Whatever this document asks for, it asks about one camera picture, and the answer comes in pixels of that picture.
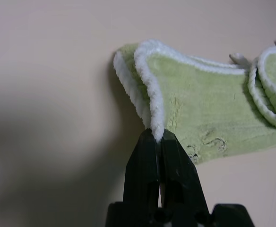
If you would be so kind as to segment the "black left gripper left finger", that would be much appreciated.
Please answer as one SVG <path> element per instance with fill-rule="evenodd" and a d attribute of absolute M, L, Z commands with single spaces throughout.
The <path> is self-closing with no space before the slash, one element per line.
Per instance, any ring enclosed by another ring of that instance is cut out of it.
<path fill-rule="evenodd" d="M 160 177 L 156 148 L 151 130 L 144 130 L 126 165 L 123 201 L 149 209 L 158 207 Z"/>

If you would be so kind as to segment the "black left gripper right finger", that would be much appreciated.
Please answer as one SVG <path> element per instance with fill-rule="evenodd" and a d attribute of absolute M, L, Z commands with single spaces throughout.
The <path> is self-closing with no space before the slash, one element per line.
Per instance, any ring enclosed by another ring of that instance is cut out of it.
<path fill-rule="evenodd" d="M 161 158 L 164 208 L 172 209 L 183 204 L 191 212 L 208 212 L 195 165 L 175 134 L 167 129 L 161 139 Z"/>

